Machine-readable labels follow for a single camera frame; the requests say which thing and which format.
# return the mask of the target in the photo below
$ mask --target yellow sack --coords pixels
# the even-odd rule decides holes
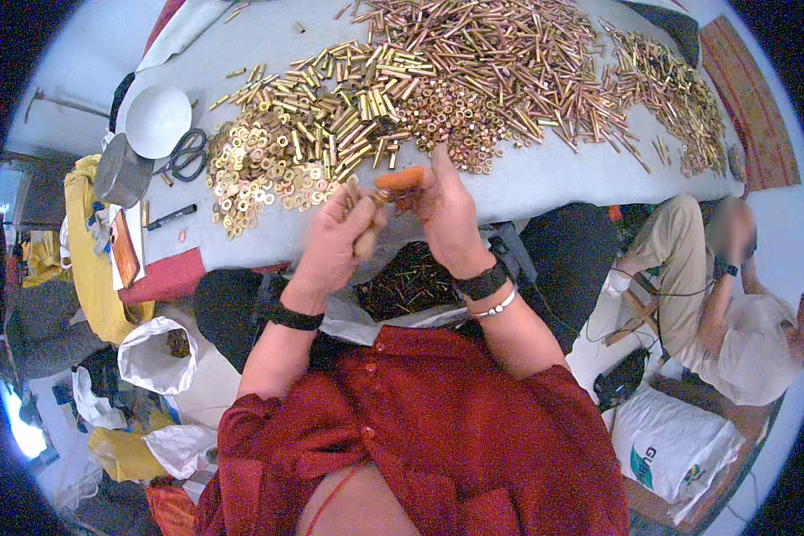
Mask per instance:
[[[22,286],[41,285],[54,278],[71,281],[72,273],[60,267],[60,244],[56,233],[48,230],[42,233],[42,242],[24,243],[24,260],[30,266],[30,275],[24,277]]]
[[[72,256],[75,291],[89,327],[101,340],[121,344],[136,324],[151,320],[155,302],[139,306],[123,306],[113,290],[112,268],[107,255],[92,252],[94,241],[86,230],[92,215],[92,183],[101,155],[87,156],[75,163],[66,175],[66,215],[68,216],[68,249]]]
[[[167,470],[155,459],[143,436],[172,423],[163,413],[152,412],[146,431],[125,433],[96,426],[89,437],[90,455],[117,482],[165,476]]]

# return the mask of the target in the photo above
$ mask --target silver bangle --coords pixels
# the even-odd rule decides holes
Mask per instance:
[[[512,300],[515,299],[515,294],[517,293],[517,291],[518,291],[518,287],[513,286],[512,292],[511,292],[511,294],[509,294],[509,297],[507,297],[505,300],[503,300],[503,303],[500,304],[499,306],[494,306],[493,309],[489,309],[489,310],[485,311],[484,313],[472,313],[471,308],[468,307],[467,314],[470,315],[471,318],[485,318],[486,316],[495,316],[497,313],[503,312],[503,310],[509,304],[512,303]]]

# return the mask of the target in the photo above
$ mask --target white shirt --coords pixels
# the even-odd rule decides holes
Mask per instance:
[[[740,406],[776,401],[803,369],[790,354],[783,321],[794,326],[796,317],[778,297],[733,297],[724,314],[727,331],[720,357],[705,352],[699,377]]]

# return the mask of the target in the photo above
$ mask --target phone case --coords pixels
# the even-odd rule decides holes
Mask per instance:
[[[139,261],[131,244],[128,224],[125,222],[125,210],[120,209],[110,224],[110,248],[113,251],[113,262],[117,263],[122,285],[129,288],[139,273]]]

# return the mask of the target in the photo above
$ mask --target red shirt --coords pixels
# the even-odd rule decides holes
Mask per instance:
[[[423,535],[628,536],[611,440],[572,374],[514,380],[446,330],[384,327],[285,400],[240,398],[218,454],[203,535],[292,534],[322,477],[369,459]]]

